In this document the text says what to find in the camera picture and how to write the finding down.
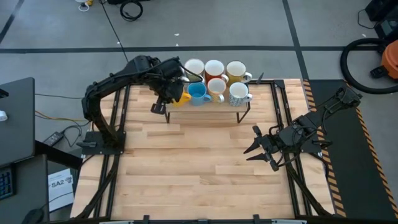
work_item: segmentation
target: black desk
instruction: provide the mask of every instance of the black desk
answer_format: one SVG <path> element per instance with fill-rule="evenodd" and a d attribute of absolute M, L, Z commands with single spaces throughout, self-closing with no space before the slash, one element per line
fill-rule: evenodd
<path fill-rule="evenodd" d="M 82 159 L 35 140 L 34 79 L 0 85 L 9 96 L 0 98 L 8 120 L 0 122 L 0 167 L 15 163 L 16 194 L 0 200 L 0 223 L 20 224 L 27 213 L 49 201 L 47 159 L 79 169 Z M 44 220 L 49 207 L 43 208 Z"/>
<path fill-rule="evenodd" d="M 34 86 L 33 78 L 0 85 L 0 89 L 9 93 L 8 97 L 0 98 L 0 110 L 8 116 L 7 121 L 0 122 L 0 166 L 35 154 Z"/>
<path fill-rule="evenodd" d="M 39 155 L 16 164 L 17 194 L 0 201 L 0 222 L 21 224 L 33 208 L 49 201 L 47 156 Z M 49 207 L 43 208 L 44 219 L 49 220 Z"/>

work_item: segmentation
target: orange vacuum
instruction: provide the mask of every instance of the orange vacuum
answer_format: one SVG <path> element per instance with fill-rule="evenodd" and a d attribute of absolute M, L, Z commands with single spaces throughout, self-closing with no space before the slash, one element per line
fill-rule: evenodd
<path fill-rule="evenodd" d="M 381 58 L 381 66 L 379 68 L 384 70 L 383 75 L 389 75 L 398 81 L 398 40 L 387 46 Z"/>
<path fill-rule="evenodd" d="M 353 87 L 370 94 L 387 94 L 395 93 L 398 91 L 398 85 L 389 88 L 370 88 L 358 83 L 353 76 L 350 74 L 347 66 L 348 53 L 362 44 L 377 44 L 382 53 L 381 66 L 371 71 L 373 78 L 381 78 L 389 76 L 395 81 L 398 81 L 398 40 L 394 42 L 388 42 L 383 39 L 377 38 L 365 38 L 355 40 L 354 42 L 347 45 L 340 57 L 340 68 L 346 81 Z"/>

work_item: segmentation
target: mug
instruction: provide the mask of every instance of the mug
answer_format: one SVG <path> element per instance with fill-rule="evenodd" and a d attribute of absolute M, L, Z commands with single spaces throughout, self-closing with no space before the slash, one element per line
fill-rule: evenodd
<path fill-rule="evenodd" d="M 224 102 L 223 93 L 226 89 L 226 83 L 224 80 L 220 78 L 212 78 L 209 83 L 207 83 L 207 89 L 209 90 L 209 95 L 211 96 L 213 102 Z"/>
<path fill-rule="evenodd" d="M 236 82 L 229 88 L 229 104 L 231 106 L 241 106 L 252 99 L 253 95 L 249 93 L 249 88 L 241 82 Z"/>
<path fill-rule="evenodd" d="M 175 101 L 175 99 L 172 100 L 173 106 L 175 107 L 180 107 L 182 105 L 184 105 L 186 102 L 191 100 L 191 95 L 189 95 L 188 93 L 183 92 L 180 98 L 180 101 Z"/>
<path fill-rule="evenodd" d="M 202 80 L 204 81 L 205 79 L 203 78 L 203 74 L 205 73 L 205 64 L 196 58 L 191 58 L 190 60 L 187 60 L 185 62 L 184 67 L 191 71 L 192 73 L 199 75 L 202 77 Z M 191 81 L 195 82 L 198 81 L 198 77 L 192 75 L 192 73 L 185 71 L 185 76 Z"/>
<path fill-rule="evenodd" d="M 206 86 L 201 82 L 189 84 L 188 93 L 191 95 L 191 104 L 193 106 L 211 102 L 211 96 L 206 94 Z"/>
<path fill-rule="evenodd" d="M 208 84 L 212 78 L 223 78 L 226 82 L 229 81 L 229 78 L 224 74 L 223 63 L 218 60 L 210 60 L 206 63 L 205 78 L 206 84 Z"/>
<path fill-rule="evenodd" d="M 226 74 L 229 78 L 228 86 L 233 83 L 241 82 L 247 83 L 252 79 L 252 75 L 246 72 L 246 66 L 240 61 L 232 61 L 226 66 Z"/>

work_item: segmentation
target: white paper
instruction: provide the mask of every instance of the white paper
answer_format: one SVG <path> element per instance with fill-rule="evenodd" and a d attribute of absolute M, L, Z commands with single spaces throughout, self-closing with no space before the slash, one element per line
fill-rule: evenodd
<path fill-rule="evenodd" d="M 50 212 L 73 203 L 74 199 L 73 177 L 70 174 L 70 169 L 65 169 L 60 172 L 50 174 L 48 178 L 49 178 Z"/>

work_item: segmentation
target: black hose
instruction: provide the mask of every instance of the black hose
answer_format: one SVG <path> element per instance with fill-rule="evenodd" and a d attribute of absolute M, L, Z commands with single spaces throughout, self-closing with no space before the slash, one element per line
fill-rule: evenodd
<path fill-rule="evenodd" d="M 128 12 L 124 11 L 124 7 L 129 4 L 129 3 L 133 3 L 136 4 L 139 7 L 139 14 L 137 16 L 132 16 L 130 15 Z M 144 8 L 142 7 L 142 4 L 139 2 L 139 0 L 127 0 L 124 1 L 121 5 L 120 5 L 120 15 L 122 15 L 122 18 L 125 21 L 129 21 L 129 22 L 133 22 L 136 21 L 138 18 L 140 18 L 142 16 L 142 13 L 144 12 Z"/>
<path fill-rule="evenodd" d="M 361 44 L 377 44 L 377 45 L 388 45 L 390 44 L 389 41 L 378 39 L 378 38 L 365 38 L 365 39 L 359 39 L 355 40 L 354 42 L 350 43 L 347 45 L 347 47 L 344 48 L 343 53 L 341 54 L 340 57 L 340 68 L 341 72 L 343 73 L 344 78 L 346 81 L 355 87 L 358 90 L 361 90 L 365 93 L 370 93 L 370 94 L 387 94 L 387 93 L 395 93 L 398 91 L 398 85 L 389 87 L 389 88 L 370 88 L 366 87 L 359 82 L 357 82 L 354 77 L 351 75 L 351 73 L 348 70 L 347 66 L 347 57 L 348 53 L 353 50 L 355 47 L 361 45 Z"/>

